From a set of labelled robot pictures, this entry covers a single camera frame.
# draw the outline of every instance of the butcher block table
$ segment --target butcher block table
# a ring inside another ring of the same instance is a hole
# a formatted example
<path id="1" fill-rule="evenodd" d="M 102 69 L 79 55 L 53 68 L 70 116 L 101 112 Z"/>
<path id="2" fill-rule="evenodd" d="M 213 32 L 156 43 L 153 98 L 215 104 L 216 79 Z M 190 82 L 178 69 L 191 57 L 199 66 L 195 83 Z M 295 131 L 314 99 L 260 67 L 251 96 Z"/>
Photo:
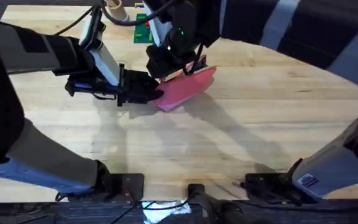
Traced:
<path id="1" fill-rule="evenodd" d="M 2 21 L 53 34 L 88 6 L 9 6 Z M 131 19 L 142 9 L 127 8 Z M 107 25 L 103 41 L 126 68 L 147 71 L 134 27 Z M 64 35 L 79 37 L 83 22 Z M 144 200 L 186 197 L 188 184 L 220 199 L 247 199 L 232 185 L 246 173 L 286 172 L 333 140 L 358 115 L 358 86 L 269 49 L 218 40 L 206 49 L 214 82 L 170 113 L 156 106 L 70 97 L 67 77 L 11 75 L 25 115 L 73 152 L 114 173 L 143 173 Z M 0 179 L 0 202 L 47 202 L 56 191 Z M 358 185 L 327 198 L 358 198 Z"/>

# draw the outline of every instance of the wire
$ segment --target wire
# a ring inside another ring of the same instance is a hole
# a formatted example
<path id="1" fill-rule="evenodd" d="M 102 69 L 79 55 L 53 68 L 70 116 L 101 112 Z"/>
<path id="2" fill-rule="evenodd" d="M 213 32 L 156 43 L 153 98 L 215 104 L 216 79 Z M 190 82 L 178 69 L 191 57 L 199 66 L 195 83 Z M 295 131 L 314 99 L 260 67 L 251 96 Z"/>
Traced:
<path id="1" fill-rule="evenodd" d="M 30 220 L 19 222 L 18 224 L 25 224 L 25 223 L 29 223 L 29 222 L 32 222 L 32 221 L 40 220 L 41 218 L 46 218 L 46 217 L 51 217 L 51 216 L 53 216 L 53 215 L 42 215 L 41 217 L 32 218 Z"/>
<path id="2" fill-rule="evenodd" d="M 135 204 L 133 207 L 131 207 L 130 209 L 126 210 L 124 213 L 122 213 L 118 218 L 116 218 L 114 221 L 111 222 L 111 224 L 115 224 L 117 223 L 120 219 L 122 219 L 126 214 L 128 214 L 130 211 L 132 211 L 133 209 L 135 209 L 137 206 L 137 204 Z"/>
<path id="3" fill-rule="evenodd" d="M 102 97 L 102 96 L 98 96 L 95 93 L 92 93 L 92 95 L 97 99 L 97 100 L 116 100 L 117 96 L 113 96 L 112 98 L 109 97 Z"/>
<path id="4" fill-rule="evenodd" d="M 143 19 L 136 20 L 136 21 L 129 21 L 129 22 L 120 21 L 118 19 L 115 19 L 113 16 L 111 16 L 106 11 L 104 0 L 100 0 L 100 8 L 102 9 L 103 14 L 115 25 L 119 25 L 119 26 L 137 26 L 137 25 L 144 24 L 145 22 L 156 18 L 157 16 L 161 16 L 164 12 L 166 12 L 170 7 L 172 7 L 173 5 L 178 3 L 179 1 L 182 1 L 182 0 L 171 0 L 171 1 L 167 2 L 167 3 L 165 3 L 162 7 L 157 9 L 155 12 L 151 13 L 150 15 L 148 15 L 147 17 L 145 17 Z"/>
<path id="5" fill-rule="evenodd" d="M 148 204 L 145 208 L 143 208 L 143 210 L 151 210 L 151 211 L 161 211 L 161 210 L 169 210 L 169 209 L 174 209 L 174 208 L 182 208 L 184 205 L 186 205 L 189 200 L 191 200 L 192 197 L 189 197 L 188 199 L 186 199 L 183 203 L 180 203 L 179 205 L 175 205 L 175 206 L 171 206 L 171 207 L 165 207 L 165 208 L 148 208 L 148 206 L 152 205 L 155 202 L 152 202 L 150 204 Z"/>
<path id="6" fill-rule="evenodd" d="M 287 212 L 315 212 L 315 213 L 348 213 L 348 212 L 358 212 L 358 206 L 349 207 L 349 208 L 334 208 L 334 209 L 325 209 L 325 208 L 288 208 L 288 207 L 273 207 L 258 205 L 254 203 L 249 203 L 246 201 L 237 201 L 238 203 L 243 203 L 256 208 L 276 210 L 276 211 L 287 211 Z"/>
<path id="7" fill-rule="evenodd" d="M 190 75 L 194 74 L 194 72 L 196 71 L 198 60 L 200 59 L 201 54 L 203 53 L 203 47 L 204 47 L 203 43 L 200 43 L 200 46 L 198 47 L 198 51 L 197 51 L 197 57 L 194 59 L 193 66 L 191 67 L 190 70 Z"/>
<path id="8" fill-rule="evenodd" d="M 77 25 L 79 22 L 81 22 L 89 13 L 92 12 L 92 10 L 94 9 L 94 6 L 92 6 L 90 9 L 88 9 L 82 16 L 80 16 L 76 21 L 74 21 L 72 24 L 68 25 L 68 27 L 62 29 L 61 31 L 57 32 L 54 35 L 60 35 L 66 31 L 68 31 L 69 29 L 73 28 L 75 25 Z"/>

